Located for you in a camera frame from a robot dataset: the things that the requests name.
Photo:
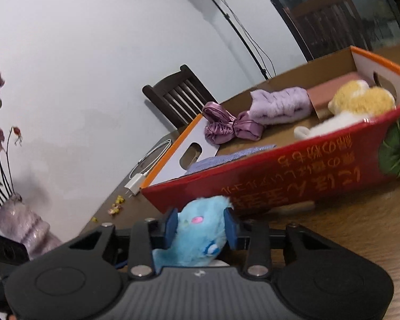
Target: flower vase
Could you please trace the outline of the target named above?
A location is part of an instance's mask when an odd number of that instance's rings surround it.
[[[50,232],[49,223],[31,211],[13,194],[0,207],[0,230],[9,239],[22,243],[31,259],[61,245],[61,241]]]

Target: white wall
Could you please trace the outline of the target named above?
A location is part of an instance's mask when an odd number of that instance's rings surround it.
[[[277,72],[305,62],[269,0],[227,0]],[[189,67],[218,100],[261,82],[209,0],[0,0],[0,127],[16,190],[61,239],[171,128],[141,88]]]

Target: cardboard box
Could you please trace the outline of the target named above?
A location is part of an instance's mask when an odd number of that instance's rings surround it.
[[[351,47],[276,76],[223,105],[237,115],[250,108],[252,90],[311,89],[352,72],[369,82],[381,78],[391,83],[397,109],[301,142],[295,141],[293,128],[314,126],[319,121],[316,114],[295,124],[272,126],[260,141],[235,139],[222,145],[218,155],[255,145],[277,144],[276,149],[149,186],[155,170],[143,184],[142,193],[161,212],[169,207],[181,210],[195,198],[225,195],[245,214],[344,194],[400,177],[400,66],[378,55]]]
[[[209,143],[204,136],[208,124],[201,114],[192,121],[150,172],[147,180],[149,186],[182,177],[193,161],[216,155],[219,146]]]

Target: white charging cable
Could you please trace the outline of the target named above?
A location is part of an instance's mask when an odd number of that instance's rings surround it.
[[[141,160],[138,161],[138,163],[133,167],[133,169],[129,173],[129,182],[125,185],[125,188],[129,189],[126,194],[129,194],[129,197],[131,196],[136,196],[139,193],[139,190],[141,188],[142,183],[144,182],[145,178],[148,175],[148,172],[150,172],[154,166],[159,162],[159,160],[163,157],[164,154],[169,150],[169,148],[172,145],[172,140],[168,139],[153,149],[151,149]],[[148,164],[147,167],[145,167],[142,171],[139,173],[135,173],[135,170],[154,152],[159,150],[161,147],[164,147],[163,150],[160,152],[160,154]]]

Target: purple satin bow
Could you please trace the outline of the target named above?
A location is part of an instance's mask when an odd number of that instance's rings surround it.
[[[202,114],[210,122],[204,130],[205,137],[214,144],[223,144],[234,137],[258,141],[262,136],[263,126],[254,122],[248,111],[236,118],[220,104],[208,102]]]

